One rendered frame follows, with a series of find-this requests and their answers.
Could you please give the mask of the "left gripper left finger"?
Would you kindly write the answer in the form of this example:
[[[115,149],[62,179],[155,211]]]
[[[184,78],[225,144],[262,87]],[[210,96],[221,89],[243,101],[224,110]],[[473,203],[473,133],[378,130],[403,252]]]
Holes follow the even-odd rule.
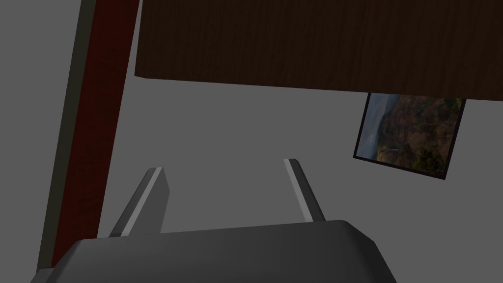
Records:
[[[169,194],[164,168],[149,168],[109,237],[160,234]]]

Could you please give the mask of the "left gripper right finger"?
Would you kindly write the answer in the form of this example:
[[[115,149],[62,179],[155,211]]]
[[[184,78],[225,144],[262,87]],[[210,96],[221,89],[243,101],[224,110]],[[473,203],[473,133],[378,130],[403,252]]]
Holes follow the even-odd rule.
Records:
[[[326,221],[315,194],[297,159],[284,159],[305,222]]]

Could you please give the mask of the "dark red door leaf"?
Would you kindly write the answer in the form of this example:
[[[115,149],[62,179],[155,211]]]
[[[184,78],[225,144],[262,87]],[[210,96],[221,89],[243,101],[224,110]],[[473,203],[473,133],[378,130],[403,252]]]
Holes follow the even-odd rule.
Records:
[[[81,0],[38,269],[98,234],[140,0]]]

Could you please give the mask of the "framed landscape picture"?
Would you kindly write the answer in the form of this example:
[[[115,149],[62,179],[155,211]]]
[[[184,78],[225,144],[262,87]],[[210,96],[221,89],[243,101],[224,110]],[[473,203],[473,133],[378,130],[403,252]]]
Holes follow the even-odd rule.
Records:
[[[353,157],[444,180],[466,100],[370,92]]]

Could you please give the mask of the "dark brown wooden table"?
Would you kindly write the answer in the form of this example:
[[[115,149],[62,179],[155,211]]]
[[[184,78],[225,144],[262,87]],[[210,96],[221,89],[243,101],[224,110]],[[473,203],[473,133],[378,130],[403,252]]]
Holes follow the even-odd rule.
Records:
[[[135,75],[503,101],[503,0],[143,0]]]

